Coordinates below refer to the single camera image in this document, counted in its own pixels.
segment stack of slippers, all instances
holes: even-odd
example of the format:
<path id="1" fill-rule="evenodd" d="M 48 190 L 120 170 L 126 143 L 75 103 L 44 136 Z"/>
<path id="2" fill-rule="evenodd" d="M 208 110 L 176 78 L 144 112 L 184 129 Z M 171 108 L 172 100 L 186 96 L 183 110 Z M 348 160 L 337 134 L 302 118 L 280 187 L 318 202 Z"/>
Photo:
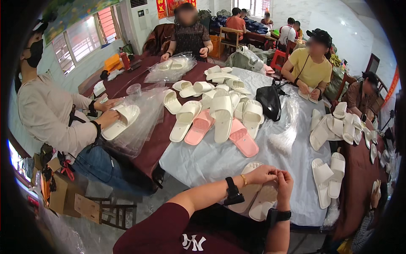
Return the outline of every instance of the stack of slippers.
<path id="1" fill-rule="evenodd" d="M 263 165 L 261 162 L 251 162 L 244 168 L 241 174 L 247 174 L 261 165 Z M 263 185 L 247 185 L 240 189 L 240 193 L 243 194 L 245 201 L 230 205 L 228 208 L 236 213 L 244 213 L 249 209 L 248 215 L 251 219 L 264 221 L 268 215 L 268 210 L 276 202 L 278 183 L 276 181 L 269 181 Z"/>
<path id="2" fill-rule="evenodd" d="M 327 163 L 316 158 L 311 163 L 314 182 L 316 184 L 321 209 L 327 208 L 332 198 L 340 195 L 341 183 L 344 177 L 346 161 L 342 154 L 335 152 L 331 156 L 330 167 Z"/>

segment red shirt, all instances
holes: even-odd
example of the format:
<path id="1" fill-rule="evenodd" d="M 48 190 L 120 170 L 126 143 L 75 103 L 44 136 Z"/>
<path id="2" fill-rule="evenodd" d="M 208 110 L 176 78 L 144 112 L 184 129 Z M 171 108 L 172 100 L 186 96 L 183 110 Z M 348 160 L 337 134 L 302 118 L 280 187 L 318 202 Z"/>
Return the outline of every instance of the red shirt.
<path id="1" fill-rule="evenodd" d="M 208 234 L 189 224 L 189 213 L 165 203 L 151 216 L 132 226 L 116 242 L 113 254 L 232 253 L 247 254 L 230 234 Z"/>

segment person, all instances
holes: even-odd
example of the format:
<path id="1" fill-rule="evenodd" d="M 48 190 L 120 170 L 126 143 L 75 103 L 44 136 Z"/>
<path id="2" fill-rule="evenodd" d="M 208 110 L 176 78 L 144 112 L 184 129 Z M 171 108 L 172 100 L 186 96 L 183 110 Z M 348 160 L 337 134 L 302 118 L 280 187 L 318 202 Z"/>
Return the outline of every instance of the person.
<path id="1" fill-rule="evenodd" d="M 38 21 L 38 25 L 40 26 L 32 31 L 20 55 L 14 79 L 18 115 L 22 125 L 30 136 L 52 146 L 62 156 L 62 161 L 69 164 L 68 167 L 89 180 L 103 182 L 137 195 L 144 194 L 143 189 L 125 181 L 122 172 L 124 168 L 115 158 L 101 146 L 93 146 L 99 144 L 101 130 L 118 120 L 119 113 L 110 109 L 120 99 L 95 102 L 80 94 L 62 90 L 48 74 L 37 74 L 43 52 L 41 37 L 48 23 Z M 99 110 L 104 113 L 90 121 L 77 109 Z"/>
<path id="2" fill-rule="evenodd" d="M 250 184 L 262 185 L 276 180 L 279 184 L 276 209 L 279 212 L 290 210 L 289 200 L 293 179 L 287 171 L 262 165 L 250 173 L 234 176 L 232 180 L 238 189 Z M 124 232 L 115 243 L 113 254 L 252 253 L 249 247 L 244 245 L 246 242 L 238 238 L 235 232 L 221 228 L 213 230 L 212 227 L 216 224 L 210 223 L 210 219 L 201 221 L 194 217 L 199 213 L 198 210 L 210 209 L 209 206 L 224 199 L 227 196 L 227 188 L 226 180 L 222 180 L 179 193 L 151 216 Z M 247 222 L 231 221 L 230 217 L 222 216 L 224 210 L 228 209 L 216 208 L 216 213 L 213 213 L 211 220 L 218 220 L 220 223 L 230 221 L 235 229 L 239 229 L 246 235 L 256 235 L 257 231 L 248 229 L 247 223 L 248 221 L 256 225 L 261 223 L 228 210 L 247 220 Z M 289 220 L 279 221 L 269 230 L 265 230 L 262 237 L 255 236 L 256 240 L 266 237 L 265 251 L 260 250 L 258 253 L 286 253 L 289 247 L 289 227 Z"/>
<path id="3" fill-rule="evenodd" d="M 274 22 L 271 20 L 271 15 L 269 14 L 269 12 L 266 12 L 263 19 L 261 19 L 261 24 L 264 25 L 273 25 Z"/>
<path id="4" fill-rule="evenodd" d="M 296 20 L 295 23 L 293 24 L 293 28 L 295 29 L 296 32 L 298 32 L 298 39 L 302 40 L 303 39 L 303 32 L 300 29 L 300 22 Z"/>
<path id="5" fill-rule="evenodd" d="M 303 94 L 310 93 L 309 87 L 314 88 L 310 97 L 318 100 L 330 82 L 333 70 L 325 56 L 329 54 L 332 38 L 326 31 L 318 28 L 307 31 L 307 35 L 310 39 L 306 48 L 298 48 L 292 52 L 283 65 L 281 74 L 297 85 Z"/>
<path id="6" fill-rule="evenodd" d="M 295 20 L 290 17 L 287 19 L 287 25 L 286 26 L 282 26 L 279 29 L 279 34 L 280 37 L 278 39 L 278 49 L 281 51 L 286 51 L 286 45 L 287 45 L 287 41 L 293 41 L 295 42 L 295 39 L 298 38 L 298 32 L 296 32 L 296 30 L 293 28 L 293 24 L 295 23 Z"/>
<path id="7" fill-rule="evenodd" d="M 197 9 L 191 3 L 183 3 L 175 10 L 176 26 L 171 36 L 169 48 L 161 56 L 161 62 L 169 57 L 192 51 L 198 61 L 206 61 L 207 54 L 213 50 L 207 28 L 197 21 Z"/>
<path id="8" fill-rule="evenodd" d="M 358 115 L 365 122 L 368 129 L 373 130 L 371 110 L 369 105 L 371 98 L 377 91 L 378 77 L 372 71 L 362 73 L 363 81 L 354 82 L 349 85 L 348 90 L 342 97 L 343 102 L 347 102 L 347 108 Z"/>
<path id="9" fill-rule="evenodd" d="M 233 8 L 231 12 L 233 13 L 233 15 L 227 18 L 226 27 L 236 30 L 242 30 L 242 33 L 239 33 L 238 37 L 238 40 L 241 41 L 242 39 L 244 39 L 243 34 L 247 33 L 247 29 L 245 28 L 245 21 L 243 19 L 240 19 L 241 10 L 239 8 Z M 227 34 L 227 37 L 231 40 L 236 40 L 235 35 L 233 34 Z"/>

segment jeans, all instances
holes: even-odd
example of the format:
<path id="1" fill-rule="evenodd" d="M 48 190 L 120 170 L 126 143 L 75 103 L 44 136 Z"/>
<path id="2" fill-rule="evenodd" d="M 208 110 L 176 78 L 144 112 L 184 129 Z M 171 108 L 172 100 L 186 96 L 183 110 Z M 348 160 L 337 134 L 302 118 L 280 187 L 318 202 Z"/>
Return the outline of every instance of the jeans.
<path id="1" fill-rule="evenodd" d="M 85 147 L 76 157 L 72 167 L 75 171 L 91 181 L 102 182 L 113 188 L 121 189 L 134 195 L 150 194 L 149 190 L 124 180 L 123 170 L 135 171 L 137 170 L 136 168 L 124 168 L 101 146 L 91 148 L 91 146 L 88 145 Z"/>

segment face mask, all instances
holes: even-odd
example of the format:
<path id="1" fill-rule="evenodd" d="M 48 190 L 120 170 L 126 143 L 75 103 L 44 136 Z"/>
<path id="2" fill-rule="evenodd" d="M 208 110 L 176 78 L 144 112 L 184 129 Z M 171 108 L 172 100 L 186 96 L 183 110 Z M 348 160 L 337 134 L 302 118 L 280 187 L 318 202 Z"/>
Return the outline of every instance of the face mask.
<path id="1" fill-rule="evenodd" d="M 39 61 L 41 60 L 41 57 L 42 57 L 43 39 L 41 39 L 39 41 L 36 41 L 33 44 L 31 44 L 31 47 L 29 49 L 30 49 L 30 52 L 31 52 L 31 56 L 29 58 L 24 58 L 24 59 L 27 60 L 27 63 L 32 68 L 36 68 L 38 66 Z"/>

